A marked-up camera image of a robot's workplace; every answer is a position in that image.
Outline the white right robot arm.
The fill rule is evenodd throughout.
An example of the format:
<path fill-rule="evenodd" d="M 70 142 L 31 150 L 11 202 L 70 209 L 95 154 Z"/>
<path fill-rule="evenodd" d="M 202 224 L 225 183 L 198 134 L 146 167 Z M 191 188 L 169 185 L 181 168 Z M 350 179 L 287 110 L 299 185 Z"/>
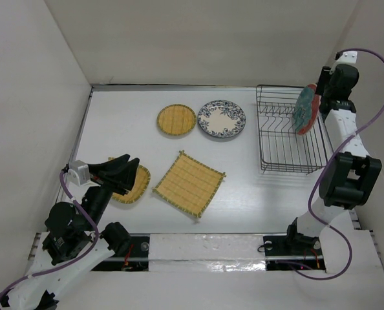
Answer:
<path fill-rule="evenodd" d="M 380 174 L 381 161 L 364 148 L 357 133 L 356 108 L 348 98 L 358 80 L 357 68 L 347 64 L 325 67 L 320 75 L 319 111 L 334 155 L 318 179 L 318 199 L 288 226 L 284 246 L 289 253 L 313 247 L 334 218 L 364 205 Z"/>

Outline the red and teal floral plate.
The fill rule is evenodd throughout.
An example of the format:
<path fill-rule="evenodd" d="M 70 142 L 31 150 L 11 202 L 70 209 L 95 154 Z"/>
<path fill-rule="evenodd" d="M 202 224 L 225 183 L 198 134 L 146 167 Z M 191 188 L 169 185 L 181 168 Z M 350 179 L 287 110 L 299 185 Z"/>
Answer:
<path fill-rule="evenodd" d="M 299 94 L 293 110 L 293 127 L 298 135 L 306 134 L 313 126 L 319 112 L 320 97 L 317 85 L 305 86 Z"/>

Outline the blue and white floral plate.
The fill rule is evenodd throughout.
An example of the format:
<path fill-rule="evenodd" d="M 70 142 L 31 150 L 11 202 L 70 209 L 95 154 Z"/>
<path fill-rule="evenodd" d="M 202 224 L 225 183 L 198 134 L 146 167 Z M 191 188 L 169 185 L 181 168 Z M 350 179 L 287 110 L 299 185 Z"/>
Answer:
<path fill-rule="evenodd" d="M 214 100 L 206 103 L 198 112 L 199 127 L 214 138 L 233 138 L 246 126 L 246 115 L 236 103 Z"/>

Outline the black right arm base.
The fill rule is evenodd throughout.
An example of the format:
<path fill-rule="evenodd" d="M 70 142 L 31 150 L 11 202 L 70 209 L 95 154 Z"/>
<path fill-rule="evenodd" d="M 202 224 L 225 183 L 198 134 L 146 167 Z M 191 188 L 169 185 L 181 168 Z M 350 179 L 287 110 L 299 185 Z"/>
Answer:
<path fill-rule="evenodd" d="M 288 245 L 285 234 L 264 235 L 257 251 L 264 254 L 267 271 L 324 271 L 326 268 L 321 248 Z"/>

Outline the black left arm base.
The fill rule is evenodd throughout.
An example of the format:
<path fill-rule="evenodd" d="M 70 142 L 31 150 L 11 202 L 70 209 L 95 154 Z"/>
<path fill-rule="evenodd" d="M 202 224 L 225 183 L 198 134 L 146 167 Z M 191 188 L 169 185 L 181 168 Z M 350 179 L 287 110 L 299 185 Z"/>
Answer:
<path fill-rule="evenodd" d="M 131 245 L 123 254 L 114 255 L 99 263 L 92 271 L 143 272 L 149 270 L 149 234 L 134 234 Z"/>

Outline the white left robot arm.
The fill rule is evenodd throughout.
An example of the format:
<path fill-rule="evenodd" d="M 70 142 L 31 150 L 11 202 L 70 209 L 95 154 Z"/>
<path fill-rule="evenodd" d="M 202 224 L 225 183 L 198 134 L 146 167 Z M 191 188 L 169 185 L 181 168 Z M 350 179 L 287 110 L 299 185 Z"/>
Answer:
<path fill-rule="evenodd" d="M 43 256 L 0 292 L 0 309 L 55 309 L 65 288 L 105 259 L 124 255 L 131 235 L 119 222 L 98 223 L 113 194 L 134 187 L 140 160 L 124 154 L 98 164 L 73 161 L 59 174 L 68 202 L 54 204 L 45 220 Z"/>

